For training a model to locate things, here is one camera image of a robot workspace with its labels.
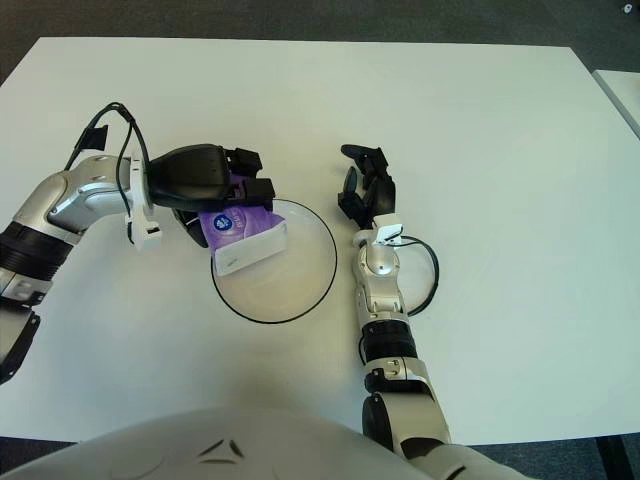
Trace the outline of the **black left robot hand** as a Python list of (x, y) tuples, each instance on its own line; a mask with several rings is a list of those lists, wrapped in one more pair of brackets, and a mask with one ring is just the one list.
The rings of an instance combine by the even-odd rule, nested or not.
[(147, 183), (152, 203), (170, 208), (199, 246), (208, 246), (198, 218), (201, 212), (228, 207), (273, 210), (275, 190), (269, 178), (259, 178), (258, 153), (213, 144), (172, 150), (149, 163)]

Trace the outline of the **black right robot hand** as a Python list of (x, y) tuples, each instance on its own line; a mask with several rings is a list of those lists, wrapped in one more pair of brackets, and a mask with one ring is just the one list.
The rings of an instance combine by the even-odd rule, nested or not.
[(372, 229), (376, 216), (395, 212), (396, 186), (387, 159), (381, 148), (344, 144), (340, 151), (355, 166), (347, 171), (338, 206), (361, 230)]

